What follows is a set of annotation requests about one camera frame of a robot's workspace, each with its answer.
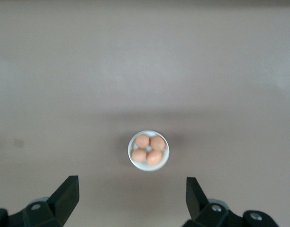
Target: white bowl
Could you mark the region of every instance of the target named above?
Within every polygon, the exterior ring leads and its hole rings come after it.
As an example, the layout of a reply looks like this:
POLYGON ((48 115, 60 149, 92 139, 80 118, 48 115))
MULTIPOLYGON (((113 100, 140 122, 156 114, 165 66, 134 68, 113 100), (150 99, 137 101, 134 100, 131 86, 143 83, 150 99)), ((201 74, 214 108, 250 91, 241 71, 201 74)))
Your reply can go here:
MULTIPOLYGON (((150 152, 151 150, 152 150, 151 146, 146 147, 146 151, 147 152, 150 152)), ((148 172, 155 171, 155 170, 158 170, 158 169, 162 168, 166 164, 166 162, 167 162, 167 160, 169 158, 169 146, 168 146, 168 143, 167 143, 166 139, 160 133, 158 133, 156 131, 150 131, 150 130, 141 131, 141 132, 137 133, 136 135, 134 135, 133 138, 131 138, 131 140, 129 142, 129 145, 128 145, 128 156, 129 156, 129 159, 132 162, 132 164, 134 164, 135 167, 137 167, 138 169, 141 169, 143 171, 148 171, 148 172), (131 158, 131 152, 133 150, 138 149, 138 146, 136 145, 135 140, 136 140, 136 138, 139 135, 142 135, 142 134, 147 135, 149 138, 154 137, 154 136, 161 136, 163 138, 163 140, 165 141, 165 149, 162 150, 162 153, 163 153, 162 160, 161 160, 161 162, 159 164, 157 164, 155 166, 148 165, 146 163, 146 161, 144 161, 144 162, 135 162, 131 158)))

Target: egg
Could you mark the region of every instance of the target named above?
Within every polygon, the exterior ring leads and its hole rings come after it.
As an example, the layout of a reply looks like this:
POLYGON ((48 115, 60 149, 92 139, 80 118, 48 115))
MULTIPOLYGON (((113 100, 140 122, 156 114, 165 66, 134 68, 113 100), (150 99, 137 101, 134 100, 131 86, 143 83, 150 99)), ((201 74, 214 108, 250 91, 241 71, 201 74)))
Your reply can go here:
POLYGON ((165 148, 165 141, 161 136, 154 136, 150 139, 150 146, 154 150, 163 150, 165 148))
POLYGON ((152 150, 146 156, 147 164, 150 166, 155 166, 160 163, 162 159, 162 152, 160 150, 152 150))
POLYGON ((139 135, 136 138, 136 145, 139 148, 146 148, 149 145, 149 137, 146 134, 139 135))
POLYGON ((131 158, 135 162, 143 162, 146 160, 146 155, 147 155, 147 152, 145 150, 137 149, 131 153, 131 158))

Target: screw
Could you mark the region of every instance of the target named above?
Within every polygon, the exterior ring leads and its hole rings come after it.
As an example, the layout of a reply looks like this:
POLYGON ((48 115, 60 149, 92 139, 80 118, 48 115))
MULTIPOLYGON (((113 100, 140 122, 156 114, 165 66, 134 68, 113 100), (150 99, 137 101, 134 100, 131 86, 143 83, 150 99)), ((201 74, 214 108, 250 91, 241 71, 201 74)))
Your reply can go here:
POLYGON ((251 213, 250 216, 251 216, 251 218, 253 218, 254 220, 257 220, 257 221, 263 220, 262 216, 260 216, 258 213, 251 213))
POLYGON ((32 206, 31 210, 37 210, 40 207, 41 207, 40 204, 35 204, 35 205, 32 206))
POLYGON ((221 212, 221 207, 219 205, 212 205, 212 209, 215 211, 215 212, 221 212))

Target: white tabletop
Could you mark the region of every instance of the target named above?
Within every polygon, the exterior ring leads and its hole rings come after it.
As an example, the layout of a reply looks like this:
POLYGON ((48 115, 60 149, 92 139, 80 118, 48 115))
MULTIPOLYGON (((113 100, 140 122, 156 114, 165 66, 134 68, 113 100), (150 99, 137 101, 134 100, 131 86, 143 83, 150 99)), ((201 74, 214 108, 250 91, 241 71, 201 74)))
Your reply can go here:
POLYGON ((0 207, 78 175, 66 227, 180 227, 194 176, 290 227, 290 3, 120 2, 0 1, 0 207), (142 130, 158 171, 128 158, 142 130))

